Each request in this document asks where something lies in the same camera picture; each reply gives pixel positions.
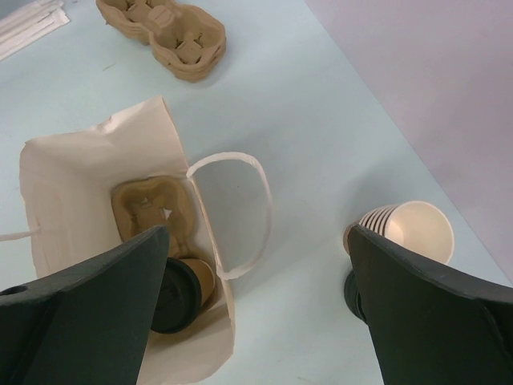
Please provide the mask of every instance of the stack of paper cups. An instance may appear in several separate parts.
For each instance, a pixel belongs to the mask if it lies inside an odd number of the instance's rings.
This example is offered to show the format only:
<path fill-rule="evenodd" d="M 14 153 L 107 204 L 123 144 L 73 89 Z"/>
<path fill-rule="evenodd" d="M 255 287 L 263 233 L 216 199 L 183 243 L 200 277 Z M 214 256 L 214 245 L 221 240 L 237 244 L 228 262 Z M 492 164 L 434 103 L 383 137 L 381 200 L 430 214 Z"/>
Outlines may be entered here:
<path fill-rule="evenodd" d="M 454 252 L 454 233 L 449 220 L 428 202 L 383 206 L 368 212 L 359 224 L 444 265 Z"/>

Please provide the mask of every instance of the coffee cup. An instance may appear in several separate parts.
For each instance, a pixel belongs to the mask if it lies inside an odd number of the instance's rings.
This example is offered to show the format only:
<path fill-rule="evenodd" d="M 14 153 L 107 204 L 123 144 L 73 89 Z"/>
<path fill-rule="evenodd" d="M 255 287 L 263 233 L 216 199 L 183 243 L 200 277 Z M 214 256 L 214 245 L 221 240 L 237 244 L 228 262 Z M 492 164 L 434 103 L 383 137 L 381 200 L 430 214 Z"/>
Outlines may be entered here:
<path fill-rule="evenodd" d="M 174 334 L 191 325 L 215 286 L 216 277 L 208 263 L 196 258 L 168 258 L 151 329 Z"/>
<path fill-rule="evenodd" d="M 424 257 L 447 265 L 454 253 L 454 232 L 439 208 L 424 201 L 387 205 L 369 211 L 359 225 L 390 239 L 392 242 Z M 347 235 L 343 237 L 347 248 Z"/>

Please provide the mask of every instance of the paper handle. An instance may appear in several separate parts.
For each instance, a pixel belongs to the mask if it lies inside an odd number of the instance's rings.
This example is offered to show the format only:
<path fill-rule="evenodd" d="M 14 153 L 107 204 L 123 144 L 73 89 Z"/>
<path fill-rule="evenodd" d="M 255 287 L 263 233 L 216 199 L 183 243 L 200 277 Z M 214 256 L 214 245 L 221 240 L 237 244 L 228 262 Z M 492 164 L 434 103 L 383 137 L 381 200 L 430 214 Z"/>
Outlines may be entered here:
<path fill-rule="evenodd" d="M 265 247 L 267 246 L 269 236 L 271 235 L 271 228 L 273 227 L 273 197 L 271 195 L 271 188 L 269 187 L 267 176 L 265 175 L 262 165 L 255 157 L 250 156 L 248 154 L 244 154 L 243 152 L 220 152 L 218 154 L 207 156 L 206 158 L 203 158 L 202 160 L 196 162 L 193 166 L 189 168 L 189 170 L 187 170 L 187 178 L 191 179 L 196 171 L 206 166 L 207 164 L 220 162 L 222 160 L 241 160 L 247 164 L 252 165 L 260 175 L 262 184 L 265 188 L 265 195 L 267 197 L 267 218 L 265 235 L 258 253 L 249 261 L 234 269 L 231 269 L 230 271 L 224 271 L 221 266 L 217 266 L 217 276 L 221 279 L 224 279 L 225 281 L 228 281 L 230 279 L 235 279 L 246 274 L 263 257 Z M 216 259 L 220 261 L 219 255 L 216 255 Z"/>
<path fill-rule="evenodd" d="M 0 235 L 0 242 L 17 241 L 18 239 L 32 237 L 33 235 L 39 234 L 39 233 L 41 233 L 40 227 L 38 227 L 36 230 L 24 231 L 22 233 L 3 234 L 3 235 Z"/>

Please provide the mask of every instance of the paper cup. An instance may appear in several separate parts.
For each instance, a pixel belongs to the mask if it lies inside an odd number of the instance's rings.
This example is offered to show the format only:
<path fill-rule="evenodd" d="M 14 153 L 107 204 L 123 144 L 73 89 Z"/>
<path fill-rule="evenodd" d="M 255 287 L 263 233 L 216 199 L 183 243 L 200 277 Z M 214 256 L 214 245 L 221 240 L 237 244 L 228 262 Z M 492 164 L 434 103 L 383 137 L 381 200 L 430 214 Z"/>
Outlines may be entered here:
<path fill-rule="evenodd" d="M 447 217 L 431 203 L 410 201 L 369 211 L 360 225 L 392 242 L 447 265 L 454 253 L 454 232 Z"/>
<path fill-rule="evenodd" d="M 198 277 L 201 286 L 201 305 L 205 304 L 216 287 L 216 275 L 207 262 L 196 258 L 180 259 L 185 265 L 189 266 Z"/>

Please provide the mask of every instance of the cardboard cup carrier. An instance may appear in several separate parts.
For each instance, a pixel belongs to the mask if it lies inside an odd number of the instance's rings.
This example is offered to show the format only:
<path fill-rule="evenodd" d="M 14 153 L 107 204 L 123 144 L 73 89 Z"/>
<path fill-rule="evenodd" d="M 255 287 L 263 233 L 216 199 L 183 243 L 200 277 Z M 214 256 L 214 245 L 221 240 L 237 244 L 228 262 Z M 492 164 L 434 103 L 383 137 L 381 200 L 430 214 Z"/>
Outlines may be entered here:
<path fill-rule="evenodd" d="M 149 44 L 179 79 L 202 80 L 226 51 L 223 24 L 197 6 L 174 0 L 96 0 L 96 6 L 108 24 Z"/>
<path fill-rule="evenodd" d="M 242 160 L 259 173 L 268 198 L 266 232 L 255 256 L 223 270 L 194 172 L 212 162 Z M 153 176 L 172 176 L 188 192 L 195 228 L 182 230 L 215 266 L 210 306 L 176 334 L 150 332 L 139 385 L 196 383 L 212 375 L 233 353 L 235 313 L 229 280 L 247 273 L 261 258 L 270 234 L 272 200 L 264 171 L 252 156 L 224 152 L 189 167 L 172 118 L 161 97 L 112 115 L 81 132 L 26 142 L 20 157 L 20 187 L 30 231 L 0 241 L 31 237 L 38 277 L 44 277 L 122 243 L 111 204 L 116 186 Z M 186 261 L 200 274 L 200 265 Z M 208 279 L 208 271 L 203 270 Z"/>

